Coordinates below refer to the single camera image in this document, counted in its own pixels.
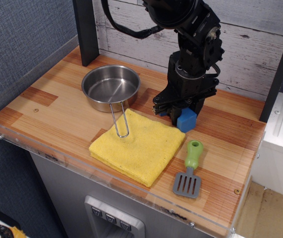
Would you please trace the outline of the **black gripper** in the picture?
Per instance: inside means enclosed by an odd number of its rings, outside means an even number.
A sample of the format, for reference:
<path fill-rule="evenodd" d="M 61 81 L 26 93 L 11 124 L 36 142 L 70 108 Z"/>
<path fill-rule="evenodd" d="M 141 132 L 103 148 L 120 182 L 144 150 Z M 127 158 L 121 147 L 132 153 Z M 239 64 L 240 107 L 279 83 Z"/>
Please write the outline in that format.
<path fill-rule="evenodd" d="M 175 69 L 168 71 L 166 88 L 153 98 L 156 115 L 167 112 L 172 125 L 177 125 L 183 108 L 190 108 L 199 116 L 205 99 L 214 96 L 219 80 L 206 74 L 199 78 L 180 76 Z"/>

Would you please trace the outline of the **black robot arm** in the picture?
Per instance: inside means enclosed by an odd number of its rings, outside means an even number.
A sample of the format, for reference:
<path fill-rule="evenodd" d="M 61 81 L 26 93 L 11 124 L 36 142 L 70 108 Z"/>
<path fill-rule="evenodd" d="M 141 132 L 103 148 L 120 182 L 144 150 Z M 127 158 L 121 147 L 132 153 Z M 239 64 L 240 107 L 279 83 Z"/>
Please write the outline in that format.
<path fill-rule="evenodd" d="M 169 116 L 177 125 L 183 110 L 190 109 L 198 115 L 205 99 L 217 92 L 217 62 L 224 53 L 220 20 L 202 0 L 145 0 L 143 5 L 156 26 L 136 32 L 116 23 L 108 1 L 102 1 L 113 28 L 126 35 L 145 39 L 164 29 L 177 33 L 179 51 L 170 55 L 168 84 L 153 98 L 154 113 Z"/>

